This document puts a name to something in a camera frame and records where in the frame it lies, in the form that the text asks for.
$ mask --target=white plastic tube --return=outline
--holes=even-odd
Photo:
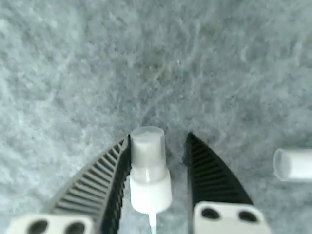
[[[149,215],[151,233],[156,234],[156,215],[172,202],[171,178],[166,166],[165,135],[158,127],[140,127],[130,133],[132,207]]]
[[[273,167],[282,181],[312,181],[312,149],[277,149]]]

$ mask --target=clear plastic cap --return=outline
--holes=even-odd
[[[164,131],[153,126],[140,127],[130,137],[133,178],[142,183],[163,179],[167,170]]]

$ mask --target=gray carpet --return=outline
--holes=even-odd
[[[276,234],[310,234],[312,185],[278,181],[278,147],[312,146],[310,0],[0,0],[0,233],[133,128],[166,131],[187,230],[183,143],[193,131]],[[120,233],[148,233],[126,186]]]

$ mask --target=gray fabric surface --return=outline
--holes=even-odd
[[[276,234],[310,234],[312,185],[279,182],[278,147],[312,146],[310,0],[1,0],[0,233],[133,128],[166,131],[186,233],[183,143],[220,155]],[[126,186],[120,233],[148,233]]]

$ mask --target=mounting hole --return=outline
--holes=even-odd
[[[251,222],[251,223],[258,222],[257,217],[253,213],[250,213],[249,211],[241,211],[239,213],[239,218],[241,220],[244,220],[244,221],[247,221],[247,222]]]
[[[65,234],[83,234],[84,224],[81,222],[72,223],[66,228]]]
[[[209,219],[219,219],[220,215],[217,211],[211,208],[205,208],[201,211],[201,215]]]
[[[48,222],[44,219],[34,222],[28,229],[27,234],[41,234],[48,227]]]

